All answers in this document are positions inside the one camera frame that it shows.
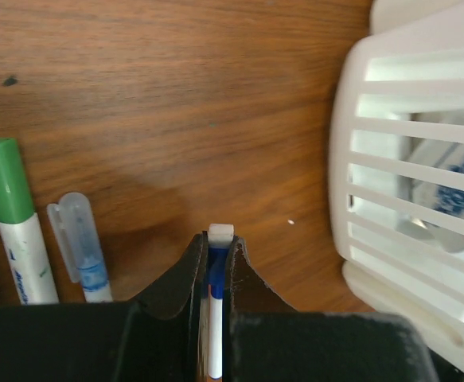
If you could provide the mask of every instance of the blue and white pen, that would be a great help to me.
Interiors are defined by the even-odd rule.
[[[233,225],[210,224],[209,238],[209,376],[223,375],[223,294],[226,256],[233,241]]]
[[[96,223],[86,196],[65,194],[57,205],[48,205],[48,217],[69,278],[73,283],[81,282],[87,302],[113,301]]]

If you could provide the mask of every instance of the wooden table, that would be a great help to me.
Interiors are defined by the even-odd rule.
[[[79,191],[118,300],[219,222],[296,308],[367,310],[341,277],[326,167],[334,89],[370,6],[0,0],[0,137],[20,143],[60,300],[83,294],[45,208]],[[0,241],[0,305],[12,304]]]

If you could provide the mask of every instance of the marker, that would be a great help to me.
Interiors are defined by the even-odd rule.
[[[209,376],[223,375],[223,294],[226,256],[233,241],[233,225],[210,224],[209,238]]]
[[[18,143],[0,138],[0,236],[22,305],[58,302]]]
[[[90,201],[82,193],[66,193],[48,205],[49,222],[69,278],[81,283],[87,302],[112,302],[103,251]]]

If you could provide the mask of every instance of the white plastic basket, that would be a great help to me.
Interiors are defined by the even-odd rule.
[[[353,293],[411,319],[464,371],[464,252],[444,251],[412,223],[464,235],[464,220],[411,202],[412,180],[464,190],[464,173],[407,162],[413,138],[464,143],[464,126],[411,116],[457,109],[464,109],[464,2],[357,43],[333,109],[329,197]]]

